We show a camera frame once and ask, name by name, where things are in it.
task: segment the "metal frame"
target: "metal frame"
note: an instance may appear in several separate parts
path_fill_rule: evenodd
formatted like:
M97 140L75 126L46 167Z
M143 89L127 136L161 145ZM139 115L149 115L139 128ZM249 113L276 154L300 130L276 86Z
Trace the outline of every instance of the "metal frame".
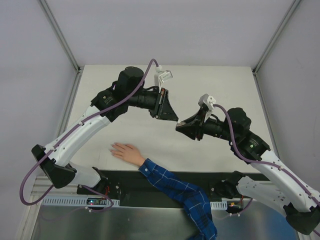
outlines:
M66 127L68 125L69 117L70 117L72 107L73 107L73 104L75 101L75 97L76 97L76 94L78 91L78 87L80 84L80 80L81 80L81 76L82 76L82 72L83 72L83 67L80 67L77 60L75 59L75 56L72 53L71 48L69 47L69 44L67 43L59 25L58 25L58 22L54 16L53 12L51 11L47 1L46 0L37 0L37 1L39 2L45 16L47 17L48 22L51 25L52 30L55 33L58 41L60 42L62 49L64 50L65 54L67 55L74 70L76 71L76 77L73 81L73 85L70 90L68 100L67 100L66 105L64 107L63 117L62 117L61 122L58 126L58 129L57 129L56 135L59 136L66 129ZM268 110L267 110L267 107L266 107L266 104L265 104L265 101L263 98L263 94L262 94L260 86L259 86L259 79L257 79L258 78L257 72L260 70L261 66L264 64L268 55L273 50L275 44L277 43L277 40L281 36L281 33L284 31L284 29L288 25L289 20L291 19L291 17L295 13L295 11L298 9L301 2L302 2L302 0L293 0L291 6L289 7L289 9L286 12L285 16L283 17L283 19L281 20L278 28L276 29L275 33L271 37L269 43L267 44L265 50L263 51L263 54L261 55L260 59L258 60L256 66L253 68L253 71L252 71L254 81L256 84L256 88L258 91L258 95L259 95L259 98L261 101L262 109L263 109L263 112L265 115L267 127L268 127L268 130L270 133L272 145L273 145L274 151L277 155L278 155L278 150L277 150L277 146L275 143L275 138L274 138L274 135L272 132L272 128L270 126ZM39 196L41 196L48 189L48 187L50 185L51 185L51 182L49 181L49 179L46 176L38 176L35 180L35 184L33 186L29 200L33 202L33 201L39 199ZM53 188L50 191L50 193L48 194L48 196L76 196L76 195L77 195L77 186L76 185L70 185L70 186L67 186L67 187L61 188L61 189ZM35 224L36 224L36 219L38 216L40 206L41 206L41 202L39 202L33 206L28 206L26 208L26 211L23 215L22 223L21 223L20 228L19 228L17 235L16 235L16 239L18 239L18 240L30 240L31 239L31 236L32 236ZM315 239L312 235L305 236L300 233L298 233L298 237L301 240L314 240Z

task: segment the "shirt cuff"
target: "shirt cuff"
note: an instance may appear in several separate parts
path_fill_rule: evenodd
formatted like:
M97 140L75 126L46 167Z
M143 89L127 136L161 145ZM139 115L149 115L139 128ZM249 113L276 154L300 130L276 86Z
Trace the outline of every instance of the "shirt cuff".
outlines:
M146 177L148 177L153 170L155 169L157 164L155 164L153 161L151 161L149 158L147 158L141 167L139 167L139 171Z

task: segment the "shirt sleeve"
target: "shirt sleeve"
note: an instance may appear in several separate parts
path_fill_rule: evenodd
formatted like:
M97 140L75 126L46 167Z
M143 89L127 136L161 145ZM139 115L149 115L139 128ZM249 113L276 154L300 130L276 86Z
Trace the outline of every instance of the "shirt sleeve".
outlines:
M175 174L146 159L139 171L155 188L165 193L171 199L183 205L187 215L192 219L200 233L192 240L215 240L215 227L210 201L204 190L196 185L181 181Z

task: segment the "white table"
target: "white table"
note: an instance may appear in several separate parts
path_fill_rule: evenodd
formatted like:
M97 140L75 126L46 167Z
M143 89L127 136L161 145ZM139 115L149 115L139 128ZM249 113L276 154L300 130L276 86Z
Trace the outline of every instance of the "white table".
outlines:
M86 65L75 97L69 124L82 115L98 92L111 86L127 65ZM143 71L146 65L137 65ZM271 139L249 67L220 66L163 66L172 71L173 79L163 87L169 90L169 101L180 120L194 115L199 98L208 93L227 110L241 107L251 118L251 130L271 145ZM144 87L154 85L154 67ZM215 113L220 120L225 116L220 109ZM76 164L102 170L137 170L137 167L111 155L114 142L133 144L145 157L169 171L233 172L257 171L239 160L228 142L205 135L194 141L175 131L176 122L152 118L147 109L129 107L112 124L93 136L73 157Z

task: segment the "blue plaid sleeve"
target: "blue plaid sleeve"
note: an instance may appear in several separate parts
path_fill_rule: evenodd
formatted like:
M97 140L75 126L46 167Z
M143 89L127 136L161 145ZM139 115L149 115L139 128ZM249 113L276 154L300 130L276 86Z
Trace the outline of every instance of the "blue plaid sleeve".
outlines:
M181 181L172 172L146 159L139 171L150 184L183 205L200 233L190 240L215 240L217 229L211 215L210 201L202 188Z

